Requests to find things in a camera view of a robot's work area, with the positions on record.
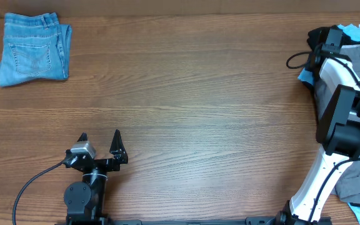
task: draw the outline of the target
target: jeans back pocket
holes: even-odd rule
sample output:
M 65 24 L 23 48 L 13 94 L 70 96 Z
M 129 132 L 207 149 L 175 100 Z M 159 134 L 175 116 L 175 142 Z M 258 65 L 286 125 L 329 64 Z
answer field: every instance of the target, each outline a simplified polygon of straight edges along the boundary
M 34 77 L 51 69 L 50 43 L 42 46 L 9 43 L 9 47 L 13 53 L 17 73 Z

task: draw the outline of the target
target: black wire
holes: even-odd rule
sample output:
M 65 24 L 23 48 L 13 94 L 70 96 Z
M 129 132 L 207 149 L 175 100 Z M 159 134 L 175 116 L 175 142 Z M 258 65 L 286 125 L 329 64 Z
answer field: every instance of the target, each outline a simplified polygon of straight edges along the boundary
M 16 200 L 15 200 L 15 203 L 13 204 L 13 210 L 12 210 L 12 223 L 13 225 L 16 225 L 16 208 L 18 206 L 18 203 L 19 203 L 19 199 L 20 197 L 22 196 L 24 190 L 29 186 L 30 183 L 32 183 L 35 179 L 39 178 L 40 176 L 42 176 L 43 174 L 46 174 L 48 173 L 49 171 L 59 167 L 60 165 L 63 164 L 63 161 L 56 164 L 55 166 L 53 167 L 50 167 L 46 170 L 44 170 L 43 172 L 40 172 L 39 174 L 35 175 L 33 178 L 31 178 L 23 187 L 22 189 L 19 191 L 19 194 L 17 195 L 16 197 Z
M 297 54 L 293 54 L 291 57 L 289 57 L 286 61 L 286 66 L 289 68 L 289 69 L 298 69 L 298 68 L 303 68 L 305 67 L 311 60 L 311 56 L 312 56 L 312 53 L 313 52 L 300 52 L 300 53 L 297 53 Z M 304 54 L 309 54 L 308 58 L 307 58 L 307 61 L 304 63 L 304 64 L 301 64 L 299 66 L 290 66 L 289 65 L 289 62 L 290 60 L 294 59 L 295 57 L 297 56 L 301 56 L 301 55 L 304 55 Z
M 328 58 L 336 61 L 337 63 L 343 65 L 347 70 L 348 72 L 350 73 L 350 75 L 352 76 L 352 78 L 354 79 L 355 83 L 360 87 L 360 81 L 359 79 L 356 77 L 356 75 L 354 74 L 354 72 L 352 71 L 352 69 L 345 63 L 343 63 L 342 61 L 340 61 L 339 59 L 335 58 L 335 57 L 332 57 L 332 56 L 328 56 Z M 350 163 L 350 162 L 355 162 L 355 161 L 360 161 L 360 158 L 357 158 L 357 159 L 347 159 L 347 160 L 344 160 L 342 162 L 339 162 L 338 164 L 336 164 L 330 171 L 330 173 L 327 175 L 327 177 L 325 178 L 325 180 L 323 181 L 322 183 L 322 186 L 320 187 L 319 189 L 319 192 L 317 193 L 317 196 L 316 198 L 314 199 L 314 203 L 313 203 L 313 207 L 312 207 L 312 210 L 311 210 L 311 213 L 309 215 L 309 219 L 308 219 L 308 222 L 311 221 L 312 217 L 313 217 L 313 214 L 315 212 L 315 209 L 316 209 L 316 206 L 318 205 L 318 202 L 319 202 L 319 198 L 320 198 L 320 195 L 322 194 L 323 192 L 323 189 L 326 185 L 326 183 L 329 181 L 331 175 L 335 172 L 335 170 L 338 169 L 339 166 L 345 164 L 345 163 Z
M 287 68 L 289 69 L 299 69 L 299 68 L 303 68 L 305 67 L 306 65 L 308 65 L 310 62 L 311 62 L 311 57 L 314 53 L 317 53 L 320 48 L 322 47 L 323 43 L 320 43 L 318 44 L 313 51 L 306 51 L 306 52 L 300 52 L 300 53 L 297 53 L 297 54 L 293 54 L 291 57 L 289 57 L 286 61 L 286 66 Z M 304 54 L 309 54 L 309 56 L 307 57 L 307 61 L 304 63 L 304 64 L 301 64 L 299 66 L 290 66 L 289 63 L 290 63 L 290 60 L 294 59 L 295 57 L 297 56 L 301 56 L 301 55 L 304 55 Z

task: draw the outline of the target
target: jeans belt loop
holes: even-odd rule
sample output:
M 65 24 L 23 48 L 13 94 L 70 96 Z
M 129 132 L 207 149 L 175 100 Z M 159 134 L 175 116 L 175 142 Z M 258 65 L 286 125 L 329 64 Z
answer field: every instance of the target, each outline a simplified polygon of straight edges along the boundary
M 44 25 L 44 29 L 48 29 L 48 25 L 45 22 L 44 15 L 41 15 L 42 25 Z

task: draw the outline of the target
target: wood grain surface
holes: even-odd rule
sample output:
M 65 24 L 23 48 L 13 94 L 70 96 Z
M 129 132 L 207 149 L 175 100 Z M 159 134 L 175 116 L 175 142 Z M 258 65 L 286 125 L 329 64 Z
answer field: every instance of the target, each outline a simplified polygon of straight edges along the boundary
M 357 0 L 0 0 L 4 13 L 37 16 L 161 16 L 232 13 L 360 12 Z
M 105 211 L 114 219 L 275 215 L 319 147 L 309 91 L 285 61 L 309 49 L 308 31 L 360 24 L 360 13 L 61 22 L 73 28 L 69 80 L 0 88 L 0 224 L 11 224 L 24 183 L 62 160 L 82 132 L 103 158 L 115 129 L 129 164 L 109 174 Z M 80 180 L 60 167 L 34 181 L 18 224 L 64 221 L 63 192 Z M 335 196 L 322 215 L 357 224 Z

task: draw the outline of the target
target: folded jeans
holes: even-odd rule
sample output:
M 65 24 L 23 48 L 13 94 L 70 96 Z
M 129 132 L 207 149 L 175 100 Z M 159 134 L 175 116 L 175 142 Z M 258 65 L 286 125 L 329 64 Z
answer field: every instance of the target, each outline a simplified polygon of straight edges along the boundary
M 0 86 L 37 78 L 68 78 L 72 29 L 55 13 L 28 17 L 5 14 Z

